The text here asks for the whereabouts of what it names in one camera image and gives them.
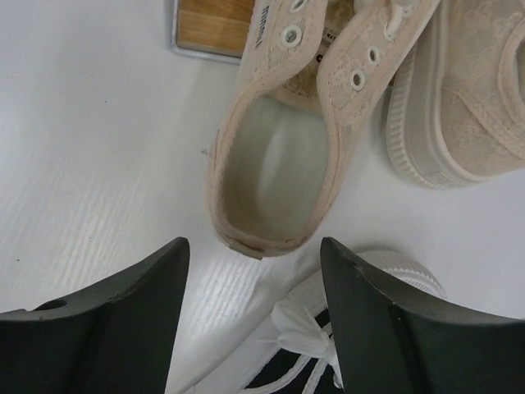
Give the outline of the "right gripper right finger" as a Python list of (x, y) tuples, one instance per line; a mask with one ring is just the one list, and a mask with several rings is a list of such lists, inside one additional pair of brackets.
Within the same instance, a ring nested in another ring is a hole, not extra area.
[(346, 393), (522, 393), (524, 322), (452, 304), (339, 241), (320, 249)]

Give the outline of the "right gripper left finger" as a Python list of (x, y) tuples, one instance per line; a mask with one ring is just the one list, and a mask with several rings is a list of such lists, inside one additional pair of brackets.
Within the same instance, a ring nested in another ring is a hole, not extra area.
[(163, 393), (189, 271), (179, 237), (34, 310), (1, 315), (3, 393)]

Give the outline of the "beige lace sneaker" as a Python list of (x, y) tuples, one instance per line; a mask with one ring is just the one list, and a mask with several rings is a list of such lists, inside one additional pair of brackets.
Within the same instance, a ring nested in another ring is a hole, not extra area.
[(386, 147), (433, 190), (524, 166), (524, 4), (443, 1), (395, 76)]
[(232, 250), (288, 254), (317, 230), (362, 131), (435, 1), (257, 1), (210, 152), (212, 224)]

